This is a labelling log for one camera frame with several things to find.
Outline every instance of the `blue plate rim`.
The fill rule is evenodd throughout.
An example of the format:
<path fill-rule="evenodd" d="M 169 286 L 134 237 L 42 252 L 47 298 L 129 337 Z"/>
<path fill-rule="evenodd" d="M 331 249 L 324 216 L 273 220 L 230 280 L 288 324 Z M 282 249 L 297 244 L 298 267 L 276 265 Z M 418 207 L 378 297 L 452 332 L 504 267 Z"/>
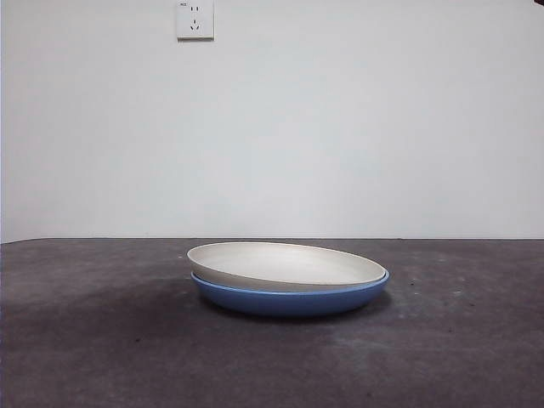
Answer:
<path fill-rule="evenodd" d="M 223 291 L 230 291 L 230 292 L 236 292 L 236 293 L 247 293 L 247 294 L 258 294 L 258 295 L 275 295 L 275 296 L 315 296 L 315 295 L 333 295 L 333 294 L 341 294 L 341 293 L 350 293 L 350 292 L 357 292 L 362 289 L 370 289 L 371 287 L 381 285 L 388 281 L 389 279 L 389 271 L 385 269 L 385 275 L 382 279 L 376 280 L 374 282 L 370 283 L 364 283 L 362 285 L 357 286 L 351 286 L 344 289 L 331 289 L 330 291 L 313 291 L 313 292 L 269 292 L 269 291 L 257 291 L 253 289 L 242 289 L 239 287 L 230 287 L 230 286 L 222 286 L 218 285 L 216 283 L 208 282 L 207 280 L 203 280 L 202 278 L 199 278 L 195 275 L 195 272 L 190 273 L 191 278 L 201 283 L 202 285 L 214 287 L 216 289 L 221 289 Z"/>

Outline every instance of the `wall socket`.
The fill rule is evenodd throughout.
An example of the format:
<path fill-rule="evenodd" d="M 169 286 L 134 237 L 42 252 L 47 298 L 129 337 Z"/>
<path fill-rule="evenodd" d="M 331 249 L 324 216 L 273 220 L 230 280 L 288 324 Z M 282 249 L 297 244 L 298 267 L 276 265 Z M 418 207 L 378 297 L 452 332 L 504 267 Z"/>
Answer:
<path fill-rule="evenodd" d="M 178 41 L 213 39 L 213 0 L 179 1 L 176 13 Z"/>

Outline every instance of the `electrical outlet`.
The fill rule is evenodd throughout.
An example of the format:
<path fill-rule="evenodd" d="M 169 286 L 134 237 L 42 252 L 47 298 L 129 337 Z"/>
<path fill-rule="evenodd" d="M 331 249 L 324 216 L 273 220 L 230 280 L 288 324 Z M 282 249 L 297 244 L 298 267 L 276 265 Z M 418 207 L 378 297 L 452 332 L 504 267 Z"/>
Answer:
<path fill-rule="evenodd" d="M 213 26 L 213 0 L 181 0 L 178 3 L 178 40 L 213 38 Z"/>

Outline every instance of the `white plate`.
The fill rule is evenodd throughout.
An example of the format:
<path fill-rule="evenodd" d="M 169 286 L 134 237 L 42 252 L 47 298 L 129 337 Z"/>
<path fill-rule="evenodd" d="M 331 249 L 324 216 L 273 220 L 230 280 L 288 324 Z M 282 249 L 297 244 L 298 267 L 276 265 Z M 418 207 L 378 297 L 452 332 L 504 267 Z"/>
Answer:
<path fill-rule="evenodd" d="M 326 291 L 385 276 L 385 269 L 370 259 L 316 246 L 223 242 L 197 246 L 187 257 L 204 281 L 260 291 Z"/>

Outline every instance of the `speckled surface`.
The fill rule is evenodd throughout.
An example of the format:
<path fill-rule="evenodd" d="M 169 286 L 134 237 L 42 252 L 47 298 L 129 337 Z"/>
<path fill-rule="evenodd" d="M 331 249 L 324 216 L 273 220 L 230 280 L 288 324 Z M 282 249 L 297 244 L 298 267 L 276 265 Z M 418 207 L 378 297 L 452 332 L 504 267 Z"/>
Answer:
<path fill-rule="evenodd" d="M 274 240 L 391 273 L 306 320 L 200 299 L 185 254 L 216 241 L 2 245 L 2 407 L 544 406 L 544 241 Z"/>

